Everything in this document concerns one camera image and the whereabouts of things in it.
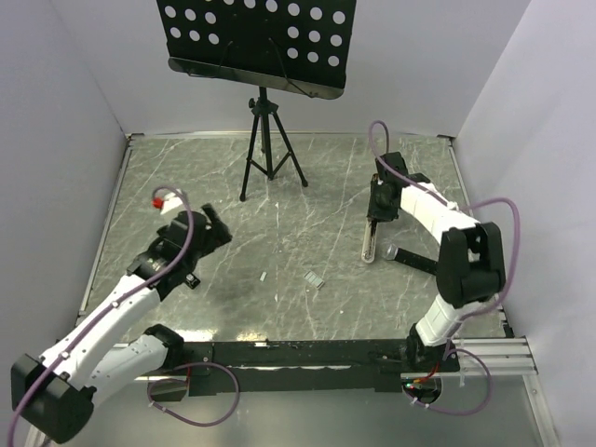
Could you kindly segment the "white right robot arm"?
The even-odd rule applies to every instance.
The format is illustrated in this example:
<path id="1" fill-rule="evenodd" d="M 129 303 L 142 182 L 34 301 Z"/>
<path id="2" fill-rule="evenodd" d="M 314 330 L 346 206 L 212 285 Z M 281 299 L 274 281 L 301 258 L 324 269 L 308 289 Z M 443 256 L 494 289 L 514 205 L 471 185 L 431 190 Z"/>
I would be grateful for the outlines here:
<path id="1" fill-rule="evenodd" d="M 438 242 L 439 257 L 423 261 L 435 277 L 437 295 L 411 327 L 404 357 L 417 371 L 441 361 L 460 325 L 506 285 L 502 237 L 495 223 L 481 223 L 442 196 L 422 173 L 411 174 L 399 152 L 375 159 L 360 258 L 370 264 L 376 250 L 377 225 L 405 213 Z"/>

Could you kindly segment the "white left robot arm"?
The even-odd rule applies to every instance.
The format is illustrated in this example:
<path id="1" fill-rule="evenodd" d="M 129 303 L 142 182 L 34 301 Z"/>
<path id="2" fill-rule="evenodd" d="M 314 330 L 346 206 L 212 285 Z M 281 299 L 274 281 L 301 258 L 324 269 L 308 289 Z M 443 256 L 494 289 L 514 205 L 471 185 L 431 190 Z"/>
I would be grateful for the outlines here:
<path id="1" fill-rule="evenodd" d="M 172 374 L 183 366 L 184 339 L 161 324 L 119 352 L 113 347 L 175 288 L 196 288 L 198 261 L 232 235 L 211 204 L 192 212 L 163 207 L 161 213 L 172 220 L 158 229 L 103 302 L 42 355 L 24 354 L 10 369 L 13 411 L 58 444 L 74 438 L 95 408 L 137 376 Z"/>

